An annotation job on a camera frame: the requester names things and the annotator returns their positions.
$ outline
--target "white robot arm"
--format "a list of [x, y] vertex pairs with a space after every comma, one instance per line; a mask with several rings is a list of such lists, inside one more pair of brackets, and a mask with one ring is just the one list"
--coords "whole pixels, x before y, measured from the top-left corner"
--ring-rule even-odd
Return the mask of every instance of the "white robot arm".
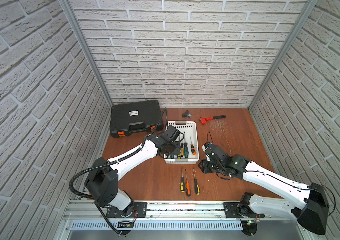
[[240, 155], [230, 157], [219, 146], [207, 142], [202, 147], [207, 159], [199, 163], [203, 173], [215, 172], [246, 180], [272, 191], [283, 199], [245, 193], [238, 204], [238, 214], [272, 214], [297, 221], [307, 230], [324, 235], [329, 203], [324, 187], [295, 182], [271, 172]]

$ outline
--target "brick wall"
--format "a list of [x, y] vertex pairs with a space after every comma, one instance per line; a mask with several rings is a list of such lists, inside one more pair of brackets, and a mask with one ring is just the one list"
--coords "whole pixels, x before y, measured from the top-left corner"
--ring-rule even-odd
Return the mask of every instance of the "brick wall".
[[305, 1], [71, 4], [114, 103], [244, 108]]
[[283, 176], [334, 192], [340, 238], [340, 1], [319, 0], [251, 114]]
[[0, 0], [1, 240], [52, 239], [108, 110], [59, 1]]

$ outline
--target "toolbox label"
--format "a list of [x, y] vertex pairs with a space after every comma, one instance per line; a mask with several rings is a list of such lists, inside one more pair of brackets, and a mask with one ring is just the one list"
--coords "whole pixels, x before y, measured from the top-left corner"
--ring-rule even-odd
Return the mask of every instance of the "toolbox label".
[[138, 115], [138, 111], [131, 111], [129, 112], [130, 116], [135, 116]]

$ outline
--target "screwdriver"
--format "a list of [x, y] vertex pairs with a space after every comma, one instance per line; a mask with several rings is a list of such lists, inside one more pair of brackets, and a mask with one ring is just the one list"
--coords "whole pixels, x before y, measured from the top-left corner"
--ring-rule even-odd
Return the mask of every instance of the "screwdriver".
[[180, 149], [179, 150], [179, 154], [178, 154], [178, 159], [181, 159], [181, 157], [182, 157], [182, 151], [183, 151], [183, 149]]
[[183, 177], [183, 167], [182, 167], [182, 177], [181, 177], [181, 192], [185, 192], [183, 189], [185, 187], [185, 178]]
[[184, 156], [184, 152], [183, 152], [183, 144], [182, 144], [182, 142], [183, 142], [183, 139], [182, 139], [182, 141], [181, 141], [181, 157]]
[[192, 148], [192, 154], [195, 155], [196, 152], [195, 152], [195, 148], [194, 148], [194, 145], [193, 145], [193, 141], [192, 141], [192, 137], [190, 136], [190, 147]]
[[183, 153], [185, 154], [185, 158], [189, 157], [189, 149], [187, 148], [187, 142], [185, 140], [185, 143], [183, 144]]
[[196, 195], [199, 195], [199, 194], [201, 194], [201, 190], [199, 189], [198, 182], [196, 181], [194, 168], [193, 168], [193, 172], [194, 172], [194, 189], [195, 189], [195, 193], [196, 193]]
[[185, 173], [186, 173], [186, 196], [190, 197], [191, 193], [190, 193], [190, 185], [189, 185], [189, 180], [187, 180], [187, 172], [185, 169]]
[[174, 154], [170, 154], [170, 158], [174, 159]]

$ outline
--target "white plastic basket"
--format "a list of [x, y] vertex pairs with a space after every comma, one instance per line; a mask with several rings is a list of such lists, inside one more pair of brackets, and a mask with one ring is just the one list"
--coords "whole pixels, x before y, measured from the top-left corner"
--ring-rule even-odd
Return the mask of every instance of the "white plastic basket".
[[[182, 133], [185, 133], [185, 139], [183, 142], [187, 142], [187, 149], [189, 151], [189, 157], [182, 157], [181, 159], [166, 159], [166, 163], [172, 164], [196, 164], [199, 160], [199, 152], [198, 152], [198, 137], [196, 135], [196, 123], [191, 121], [168, 121], [169, 125], [172, 125]], [[196, 154], [193, 155], [190, 146], [190, 136], [192, 137], [192, 144], [194, 145]]]

